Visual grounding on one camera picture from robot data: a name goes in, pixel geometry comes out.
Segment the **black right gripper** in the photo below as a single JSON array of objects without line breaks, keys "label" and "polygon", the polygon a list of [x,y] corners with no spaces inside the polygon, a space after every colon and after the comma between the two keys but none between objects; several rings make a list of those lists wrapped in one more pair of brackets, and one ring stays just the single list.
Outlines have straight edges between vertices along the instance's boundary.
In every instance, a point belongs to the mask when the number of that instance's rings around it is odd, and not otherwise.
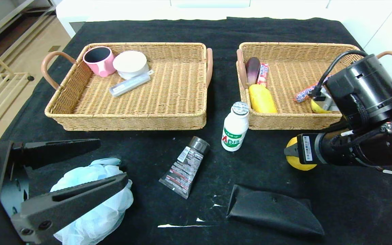
[{"label": "black right gripper", "polygon": [[342,130],[333,132],[306,132],[297,136],[297,143],[284,148],[286,156],[299,157],[301,164],[341,165],[342,154],[331,146],[331,140]]}]

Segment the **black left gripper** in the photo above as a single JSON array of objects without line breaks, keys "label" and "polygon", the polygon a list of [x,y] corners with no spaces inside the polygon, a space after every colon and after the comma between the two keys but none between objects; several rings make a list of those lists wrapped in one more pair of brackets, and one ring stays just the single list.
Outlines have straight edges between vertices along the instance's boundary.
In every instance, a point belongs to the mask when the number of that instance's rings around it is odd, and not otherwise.
[{"label": "black left gripper", "polygon": [[0,142],[0,245],[40,244],[127,185],[127,174],[83,183],[24,201],[28,187],[14,162],[39,169],[101,146],[99,138],[31,143]]}]

